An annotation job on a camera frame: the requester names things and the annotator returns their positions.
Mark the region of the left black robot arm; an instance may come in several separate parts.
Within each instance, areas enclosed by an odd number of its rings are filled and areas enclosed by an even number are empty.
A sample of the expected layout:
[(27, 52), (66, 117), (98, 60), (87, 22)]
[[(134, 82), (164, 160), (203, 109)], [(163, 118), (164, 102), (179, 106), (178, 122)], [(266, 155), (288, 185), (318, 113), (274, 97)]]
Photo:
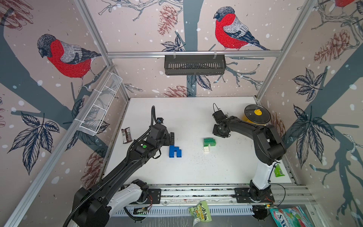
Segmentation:
[(74, 221), (79, 227), (104, 227), (110, 219), (113, 196), (139, 168), (150, 159), (156, 159), (156, 153), (163, 146), (170, 146), (175, 141), (175, 134), (168, 132), (163, 124), (155, 124), (129, 146), (125, 159), (107, 176), (89, 189), (80, 188), (73, 200), (72, 211), (64, 222), (68, 226)]

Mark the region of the colourful tissue packet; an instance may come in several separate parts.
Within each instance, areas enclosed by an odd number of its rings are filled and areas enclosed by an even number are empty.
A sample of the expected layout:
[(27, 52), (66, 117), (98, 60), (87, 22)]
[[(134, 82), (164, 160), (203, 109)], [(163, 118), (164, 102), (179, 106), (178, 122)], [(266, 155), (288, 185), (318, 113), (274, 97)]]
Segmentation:
[(284, 209), (270, 209), (278, 227), (313, 227), (300, 206)]

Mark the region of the green candy wrapper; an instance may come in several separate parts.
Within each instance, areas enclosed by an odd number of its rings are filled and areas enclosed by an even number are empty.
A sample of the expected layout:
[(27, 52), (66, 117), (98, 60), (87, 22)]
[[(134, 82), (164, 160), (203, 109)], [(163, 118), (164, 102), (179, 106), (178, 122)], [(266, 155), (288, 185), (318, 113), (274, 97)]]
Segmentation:
[(275, 177), (282, 177), (282, 176), (285, 176), (285, 174), (283, 173), (281, 167), (279, 164), (276, 164), (275, 167), (274, 167), (274, 174), (275, 174)]

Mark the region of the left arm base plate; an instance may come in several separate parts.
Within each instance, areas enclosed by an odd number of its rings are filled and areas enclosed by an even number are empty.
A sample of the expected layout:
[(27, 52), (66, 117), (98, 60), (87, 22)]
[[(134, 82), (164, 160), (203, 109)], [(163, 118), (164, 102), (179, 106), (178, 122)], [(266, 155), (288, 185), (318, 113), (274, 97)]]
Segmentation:
[(159, 204), (161, 201), (161, 189), (147, 189), (142, 193), (143, 204)]

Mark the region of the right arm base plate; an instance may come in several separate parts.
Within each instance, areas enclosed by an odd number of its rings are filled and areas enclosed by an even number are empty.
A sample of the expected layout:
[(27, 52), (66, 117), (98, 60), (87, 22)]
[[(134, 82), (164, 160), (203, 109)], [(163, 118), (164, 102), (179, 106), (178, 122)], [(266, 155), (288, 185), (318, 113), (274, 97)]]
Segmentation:
[(264, 190), (256, 188), (234, 188), (238, 203), (274, 203), (275, 199), (270, 187)]

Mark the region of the brown snack wrapper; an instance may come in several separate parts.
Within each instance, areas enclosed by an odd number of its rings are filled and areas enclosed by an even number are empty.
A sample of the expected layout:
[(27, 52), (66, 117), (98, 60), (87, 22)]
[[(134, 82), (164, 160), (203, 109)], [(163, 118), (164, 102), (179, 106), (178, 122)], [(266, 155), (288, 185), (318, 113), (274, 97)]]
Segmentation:
[(123, 144), (127, 144), (127, 143), (132, 142), (130, 127), (122, 129), (122, 136), (123, 136)]

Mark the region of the blue long lego brick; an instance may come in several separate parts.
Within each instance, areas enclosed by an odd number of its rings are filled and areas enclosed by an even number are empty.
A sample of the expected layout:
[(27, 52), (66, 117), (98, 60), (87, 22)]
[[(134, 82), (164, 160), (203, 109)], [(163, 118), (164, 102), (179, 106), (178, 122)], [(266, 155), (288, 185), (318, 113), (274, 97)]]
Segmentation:
[(174, 145), (169, 146), (169, 158), (181, 158), (182, 157), (182, 150), (179, 147)]

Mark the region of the yellow pot with lid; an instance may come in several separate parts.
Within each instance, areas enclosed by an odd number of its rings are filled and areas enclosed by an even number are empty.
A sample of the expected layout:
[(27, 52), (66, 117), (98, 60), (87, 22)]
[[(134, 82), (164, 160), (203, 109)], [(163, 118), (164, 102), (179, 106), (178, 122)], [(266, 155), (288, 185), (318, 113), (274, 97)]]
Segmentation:
[(269, 123), (271, 115), (269, 111), (257, 104), (251, 104), (244, 109), (242, 120), (257, 125), (266, 125)]

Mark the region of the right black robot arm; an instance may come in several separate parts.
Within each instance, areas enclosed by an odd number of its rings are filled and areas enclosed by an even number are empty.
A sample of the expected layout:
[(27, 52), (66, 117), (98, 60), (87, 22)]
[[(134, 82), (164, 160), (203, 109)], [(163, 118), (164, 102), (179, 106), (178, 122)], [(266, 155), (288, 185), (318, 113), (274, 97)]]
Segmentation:
[(286, 154), (285, 145), (273, 125), (256, 125), (235, 116), (228, 117), (221, 110), (213, 113), (216, 124), (213, 134), (228, 138), (230, 132), (237, 132), (253, 140), (255, 154), (259, 160), (253, 179), (250, 181), (249, 197), (260, 201), (270, 193), (272, 172)]

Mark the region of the green long lego brick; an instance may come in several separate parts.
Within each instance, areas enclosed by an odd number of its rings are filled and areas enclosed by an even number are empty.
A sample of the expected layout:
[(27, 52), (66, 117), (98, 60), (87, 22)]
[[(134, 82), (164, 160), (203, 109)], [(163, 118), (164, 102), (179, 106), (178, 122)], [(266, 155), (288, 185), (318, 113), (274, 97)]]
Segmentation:
[(208, 147), (208, 146), (214, 147), (214, 146), (216, 146), (216, 140), (214, 138), (204, 138), (203, 146), (204, 147)]

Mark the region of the green snack packet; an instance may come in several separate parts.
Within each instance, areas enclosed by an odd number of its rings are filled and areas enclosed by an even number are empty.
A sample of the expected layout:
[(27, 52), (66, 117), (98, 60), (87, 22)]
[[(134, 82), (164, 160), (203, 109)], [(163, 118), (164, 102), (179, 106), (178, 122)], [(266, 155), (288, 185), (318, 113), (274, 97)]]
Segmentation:
[(193, 226), (200, 222), (211, 222), (212, 217), (206, 201), (199, 202), (196, 206), (188, 208), (193, 217)]

